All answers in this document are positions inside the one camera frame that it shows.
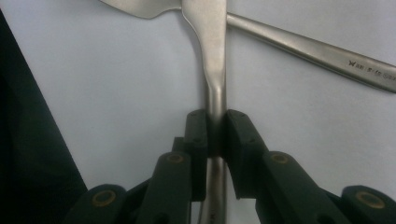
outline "white surface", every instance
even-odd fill
[[[89,188],[152,174],[203,107],[197,38],[180,12],[146,21],[95,0],[0,0]],[[396,1],[229,0],[230,12],[396,64]],[[324,189],[366,185],[396,199],[396,95],[230,30],[228,107]],[[229,223],[259,223],[236,202]]]

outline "white background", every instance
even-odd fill
[[[95,0],[0,0],[88,188],[130,189],[204,105],[195,33],[179,11],[142,20]],[[230,0],[228,11],[396,64],[396,1]],[[366,185],[396,198],[396,95],[361,85],[229,29],[228,107],[270,150],[324,189]],[[259,223],[253,200],[229,223]]]

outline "knife handle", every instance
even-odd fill
[[[396,67],[391,64],[232,13],[227,15],[227,23],[335,73],[396,93]]]

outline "metal utensil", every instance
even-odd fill
[[[225,162],[222,150],[223,120],[226,113],[225,35],[226,0],[103,0],[137,17],[151,19],[162,12],[181,8],[184,18],[198,36],[206,80],[205,109],[208,118],[208,159],[206,198],[201,206],[199,223],[225,223]]]
[[[364,55],[229,13],[230,26],[361,83],[396,93],[396,67]]]
[[[151,19],[181,9],[180,0],[101,0],[136,17]],[[227,23],[280,49],[291,52],[360,83],[396,93],[396,67],[346,49],[228,13]]]

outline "clamp jaw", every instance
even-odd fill
[[[228,110],[227,161],[235,195],[256,199],[261,223],[396,223],[396,202],[364,186],[342,196],[321,189],[300,164],[283,152],[269,151],[244,113]],[[86,192],[64,224],[188,224],[191,202],[205,199],[207,146],[204,110],[187,116],[185,136],[161,155],[150,180],[125,191],[102,185]]]

